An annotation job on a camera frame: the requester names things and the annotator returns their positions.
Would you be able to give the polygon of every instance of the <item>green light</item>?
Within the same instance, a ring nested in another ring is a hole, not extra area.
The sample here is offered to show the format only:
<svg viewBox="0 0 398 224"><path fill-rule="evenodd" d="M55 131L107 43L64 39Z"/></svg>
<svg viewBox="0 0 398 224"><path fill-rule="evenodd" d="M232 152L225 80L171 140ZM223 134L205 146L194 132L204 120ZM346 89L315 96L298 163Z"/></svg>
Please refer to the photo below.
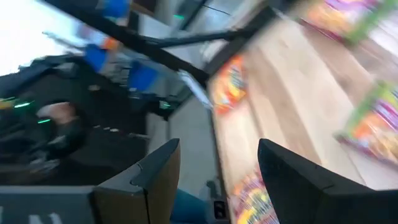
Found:
<svg viewBox="0 0 398 224"><path fill-rule="evenodd" d="M22 104L19 104L19 105L15 105L14 108L20 108L20 107L23 107L23 106L27 106L29 104L30 103L22 103Z"/></svg>
<svg viewBox="0 0 398 224"><path fill-rule="evenodd" d="M177 19L184 19L184 17L180 15L174 15L174 17L176 17Z"/></svg>
<svg viewBox="0 0 398 224"><path fill-rule="evenodd" d="M50 119L46 119L46 120L42 120L42 121L37 122L37 124L46 123L46 122L49 122L49 121L51 121L51 120Z"/></svg>
<svg viewBox="0 0 398 224"><path fill-rule="evenodd" d="M15 99L15 97L5 98L5 99L2 99L2 100L9 101L9 100L13 100L13 99Z"/></svg>
<svg viewBox="0 0 398 224"><path fill-rule="evenodd" d="M166 101L160 101L159 103L160 103L159 108L160 108L160 109L163 109L163 110L165 110L165 109L167 109L167 108L169 108L169 107L171 106L171 105L170 105L168 102L166 102Z"/></svg>

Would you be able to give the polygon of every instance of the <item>snack bag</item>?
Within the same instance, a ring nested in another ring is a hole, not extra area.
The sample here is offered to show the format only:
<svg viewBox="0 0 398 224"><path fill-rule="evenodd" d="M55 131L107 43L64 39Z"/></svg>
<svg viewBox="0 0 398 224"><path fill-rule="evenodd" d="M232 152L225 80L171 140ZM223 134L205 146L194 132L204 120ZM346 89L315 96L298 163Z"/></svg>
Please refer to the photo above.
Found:
<svg viewBox="0 0 398 224"><path fill-rule="evenodd" d="M243 57L233 57L217 74L215 79L215 109L224 114L233 108L245 95Z"/></svg>
<svg viewBox="0 0 398 224"><path fill-rule="evenodd" d="M380 161L398 165L398 85L378 83L337 140Z"/></svg>
<svg viewBox="0 0 398 224"><path fill-rule="evenodd" d="M235 187L231 202L237 224L279 224L259 170Z"/></svg>
<svg viewBox="0 0 398 224"><path fill-rule="evenodd" d="M356 43L377 24L394 0L317 0L302 20L325 35Z"/></svg>

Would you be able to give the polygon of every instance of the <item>floor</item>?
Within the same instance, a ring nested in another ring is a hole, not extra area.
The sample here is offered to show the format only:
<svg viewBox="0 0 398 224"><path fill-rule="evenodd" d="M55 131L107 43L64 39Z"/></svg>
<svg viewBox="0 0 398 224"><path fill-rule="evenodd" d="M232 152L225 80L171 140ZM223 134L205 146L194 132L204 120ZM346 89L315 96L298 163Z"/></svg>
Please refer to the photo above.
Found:
<svg viewBox="0 0 398 224"><path fill-rule="evenodd" d="M239 6L238 0L213 0L210 7L231 14ZM229 15L209 8L203 8L198 19L189 28L192 33L204 33L222 30ZM199 57L199 52L192 52L191 59ZM156 91L163 93L162 84ZM167 123L160 118L154 119L148 130L153 130L149 149L153 151L166 141ZM181 139L181 169L178 187L196 197L208 198L206 182L216 180L218 172L215 159L215 144L212 136L208 111L193 96L177 111L170 122L171 138Z"/></svg>

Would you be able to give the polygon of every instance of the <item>metal pole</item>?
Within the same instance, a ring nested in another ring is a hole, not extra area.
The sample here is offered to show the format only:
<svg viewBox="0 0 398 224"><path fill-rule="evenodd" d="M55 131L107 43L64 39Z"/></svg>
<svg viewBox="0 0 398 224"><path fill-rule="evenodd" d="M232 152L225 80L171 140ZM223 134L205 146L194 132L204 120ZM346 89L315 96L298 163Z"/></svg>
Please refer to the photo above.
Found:
<svg viewBox="0 0 398 224"><path fill-rule="evenodd" d="M231 41L237 37L244 37L245 35L249 35L250 33L252 33L251 29L240 29L237 31L215 32L212 34L197 34L191 35L189 37L172 37L166 39L155 39L152 37L142 38L156 47L166 48L220 39Z"/></svg>

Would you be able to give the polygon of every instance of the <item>candy package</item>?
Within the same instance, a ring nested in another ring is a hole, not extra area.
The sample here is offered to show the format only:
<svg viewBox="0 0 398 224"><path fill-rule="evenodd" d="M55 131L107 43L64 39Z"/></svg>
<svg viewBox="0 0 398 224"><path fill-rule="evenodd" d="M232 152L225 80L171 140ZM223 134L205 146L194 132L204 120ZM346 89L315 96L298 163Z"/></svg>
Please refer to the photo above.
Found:
<svg viewBox="0 0 398 224"><path fill-rule="evenodd" d="M333 39L357 43L394 4L395 0L316 0L302 20Z"/></svg>
<svg viewBox="0 0 398 224"><path fill-rule="evenodd" d="M337 140L384 163L398 165L398 85L379 82Z"/></svg>
<svg viewBox="0 0 398 224"><path fill-rule="evenodd" d="M234 108L246 95L243 57L237 55L217 73L215 80L215 110L225 114Z"/></svg>
<svg viewBox="0 0 398 224"><path fill-rule="evenodd" d="M237 224L279 224L260 170L235 186L230 199Z"/></svg>

